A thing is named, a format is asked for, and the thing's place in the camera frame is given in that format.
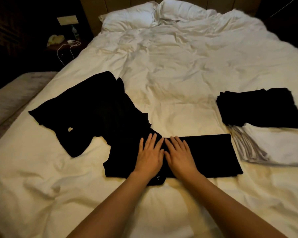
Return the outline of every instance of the forearm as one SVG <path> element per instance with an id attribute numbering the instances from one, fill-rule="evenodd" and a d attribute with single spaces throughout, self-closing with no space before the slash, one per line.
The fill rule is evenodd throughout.
<path id="1" fill-rule="evenodd" d="M 186 188 L 205 206 L 226 237 L 286 237 L 262 218 L 212 184 L 202 174 L 183 180 Z"/>
<path id="2" fill-rule="evenodd" d="M 98 205 L 68 236 L 119 237 L 149 180 L 132 172 L 110 196 Z"/>

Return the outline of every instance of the wooden headboard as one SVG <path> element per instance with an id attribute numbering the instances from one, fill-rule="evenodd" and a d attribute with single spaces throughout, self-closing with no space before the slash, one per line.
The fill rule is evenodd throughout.
<path id="1" fill-rule="evenodd" d="M 133 7 L 148 1 L 156 1 L 157 3 L 163 0 L 81 0 L 84 12 L 88 19 L 91 30 L 96 36 L 102 27 L 98 17 L 108 12 Z M 193 3 L 205 9 L 215 9 L 220 13 L 228 12 L 232 9 L 242 10 L 245 13 L 254 16 L 261 0 L 182 0 Z"/>

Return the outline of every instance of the white telephone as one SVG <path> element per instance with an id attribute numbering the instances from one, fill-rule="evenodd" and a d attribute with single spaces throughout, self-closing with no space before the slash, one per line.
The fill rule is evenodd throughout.
<path id="1" fill-rule="evenodd" d="M 49 45 L 58 45 L 61 44 L 64 40 L 65 38 L 63 35 L 52 35 L 49 37 L 48 44 L 46 46 L 48 47 Z"/>

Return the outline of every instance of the hand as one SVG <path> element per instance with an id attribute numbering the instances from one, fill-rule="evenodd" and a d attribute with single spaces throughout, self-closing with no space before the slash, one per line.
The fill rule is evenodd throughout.
<path id="1" fill-rule="evenodd" d="M 178 136 L 165 139 L 165 143 L 169 149 L 170 154 L 165 151 L 166 159 L 169 167 L 175 177 L 179 180 L 184 180 L 192 175 L 192 173 L 199 172 L 195 166 L 194 159 L 191 155 L 190 148 L 185 140 L 182 141 Z"/>
<path id="2" fill-rule="evenodd" d="M 156 146 L 154 146 L 156 138 L 157 134 L 154 134 L 153 136 L 152 134 L 149 134 L 144 148 L 144 138 L 141 138 L 139 143 L 139 152 L 134 172 L 147 178 L 148 181 L 156 176 L 162 167 L 164 150 L 160 150 L 160 148 L 163 143 L 163 138 L 161 138 Z"/>

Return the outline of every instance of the water bottle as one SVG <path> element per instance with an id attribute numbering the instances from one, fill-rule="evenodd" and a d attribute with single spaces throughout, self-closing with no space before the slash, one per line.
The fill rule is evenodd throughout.
<path id="1" fill-rule="evenodd" d="M 79 34 L 78 34 L 76 28 L 75 28 L 73 25 L 71 25 L 71 26 L 72 26 L 72 32 L 73 32 L 73 34 L 74 34 L 74 36 L 75 36 L 75 39 L 76 39 L 76 40 L 80 40 L 80 38 L 79 38 Z"/>

